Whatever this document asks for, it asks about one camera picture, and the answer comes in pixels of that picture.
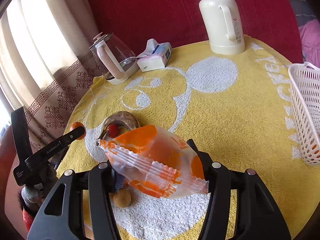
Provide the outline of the yellow and white towel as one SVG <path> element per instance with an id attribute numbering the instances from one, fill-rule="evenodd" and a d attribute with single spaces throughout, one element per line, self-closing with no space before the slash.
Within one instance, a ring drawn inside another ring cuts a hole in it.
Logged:
<path id="1" fill-rule="evenodd" d="M 256 170 L 295 237 L 319 203 L 319 167 L 300 157 L 288 65 L 247 37 L 239 55 L 215 55 L 199 42 L 175 48 L 164 69 L 136 72 L 117 86 L 96 77 L 69 119 L 84 124 L 86 136 L 71 144 L 57 173 L 87 171 L 104 161 L 95 144 L 103 122 L 128 111 L 141 125 L 193 139 L 230 170 Z"/>

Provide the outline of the overripe brown banana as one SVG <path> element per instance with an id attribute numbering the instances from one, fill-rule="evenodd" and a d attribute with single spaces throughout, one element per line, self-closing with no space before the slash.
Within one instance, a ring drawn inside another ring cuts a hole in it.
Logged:
<path id="1" fill-rule="evenodd" d="M 99 145 L 99 140 L 109 141 L 113 138 L 110 138 L 107 135 L 106 128 L 110 124 L 116 124 L 119 127 L 119 132 L 121 128 L 125 128 L 127 131 L 131 131 L 133 129 L 139 128 L 139 122 L 136 117 L 127 111 L 118 111 L 111 116 L 109 116 L 104 122 L 101 129 L 101 133 L 96 140 L 96 145 Z"/>

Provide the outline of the cream thermos flask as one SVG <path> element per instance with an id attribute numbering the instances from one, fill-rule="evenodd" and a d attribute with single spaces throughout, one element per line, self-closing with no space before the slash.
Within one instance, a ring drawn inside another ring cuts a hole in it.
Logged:
<path id="1" fill-rule="evenodd" d="M 235 0 L 200 0 L 199 9 L 212 52 L 236 55 L 245 51 L 240 12 Z"/>

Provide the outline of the small orange tangerine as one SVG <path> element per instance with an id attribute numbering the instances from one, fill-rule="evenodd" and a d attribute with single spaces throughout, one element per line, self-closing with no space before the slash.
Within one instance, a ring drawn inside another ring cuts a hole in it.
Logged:
<path id="1" fill-rule="evenodd" d="M 78 137 L 78 140 L 82 140 L 86 136 L 86 129 L 85 129 L 85 126 L 81 122 L 72 123 L 70 128 L 69 128 L 69 130 L 72 131 L 72 130 L 78 128 L 78 127 L 82 127 L 84 129 L 83 134 L 80 137 Z"/>

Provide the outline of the patterned beige curtain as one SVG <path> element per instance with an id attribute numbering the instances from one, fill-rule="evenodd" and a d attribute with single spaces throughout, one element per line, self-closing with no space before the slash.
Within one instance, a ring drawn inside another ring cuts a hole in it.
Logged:
<path id="1" fill-rule="evenodd" d="M 100 75 L 89 49 L 98 29 L 88 0 L 1 4 L 1 129 L 24 110 L 35 152 L 64 133 Z"/>

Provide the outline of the red mattress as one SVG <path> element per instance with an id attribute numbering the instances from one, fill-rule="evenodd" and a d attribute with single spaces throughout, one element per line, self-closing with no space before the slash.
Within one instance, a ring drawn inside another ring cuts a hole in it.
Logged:
<path id="1" fill-rule="evenodd" d="M 88 0 L 98 30 L 115 33 L 136 54 L 150 38 L 173 47 L 208 36 L 200 0 Z M 289 0 L 236 0 L 244 33 L 291 62 L 302 61 L 299 30 Z"/>

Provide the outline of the small red tomato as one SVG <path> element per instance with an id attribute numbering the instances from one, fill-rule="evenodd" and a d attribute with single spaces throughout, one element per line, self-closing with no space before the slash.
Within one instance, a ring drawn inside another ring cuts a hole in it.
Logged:
<path id="1" fill-rule="evenodd" d="M 107 126 L 106 131 L 110 138 L 116 138 L 119 134 L 119 127 L 116 124 L 110 124 Z"/>

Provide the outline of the white tissue pack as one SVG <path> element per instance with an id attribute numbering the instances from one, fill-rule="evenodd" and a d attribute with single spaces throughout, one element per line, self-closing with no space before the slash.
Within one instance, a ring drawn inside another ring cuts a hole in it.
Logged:
<path id="1" fill-rule="evenodd" d="M 137 64 L 142 72 L 163 69 L 172 54 L 169 42 L 158 43 L 151 38 L 147 41 L 146 49 L 137 56 Z"/>

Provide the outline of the pink polka dot quilt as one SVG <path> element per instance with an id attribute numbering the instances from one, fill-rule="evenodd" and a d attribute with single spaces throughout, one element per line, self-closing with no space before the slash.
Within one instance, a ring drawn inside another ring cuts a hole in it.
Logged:
<path id="1" fill-rule="evenodd" d="M 317 19 L 311 20 L 299 27 L 302 43 L 302 53 L 305 61 L 319 68 L 320 63 L 320 23 Z"/>

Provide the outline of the white plastic perforated basket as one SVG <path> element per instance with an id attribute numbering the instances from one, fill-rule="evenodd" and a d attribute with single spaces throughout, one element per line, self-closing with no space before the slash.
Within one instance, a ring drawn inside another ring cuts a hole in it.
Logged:
<path id="1" fill-rule="evenodd" d="M 307 165 L 319 165 L 319 68 L 310 62 L 289 66 L 290 96 L 299 152 Z"/>

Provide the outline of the small tan longan fruit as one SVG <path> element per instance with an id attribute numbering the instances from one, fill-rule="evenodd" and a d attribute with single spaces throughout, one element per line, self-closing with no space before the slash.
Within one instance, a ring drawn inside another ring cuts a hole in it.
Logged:
<path id="1" fill-rule="evenodd" d="M 125 189 L 120 189 L 113 195 L 113 202 L 119 208 L 128 207 L 131 204 L 131 194 Z"/>

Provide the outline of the packaged orange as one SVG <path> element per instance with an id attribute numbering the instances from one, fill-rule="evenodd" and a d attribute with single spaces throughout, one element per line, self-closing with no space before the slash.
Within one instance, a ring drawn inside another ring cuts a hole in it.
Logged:
<path id="1" fill-rule="evenodd" d="M 112 140 L 97 140 L 112 168 L 140 192 L 155 198 L 208 194 L 197 153 L 179 136 L 146 125 Z"/>

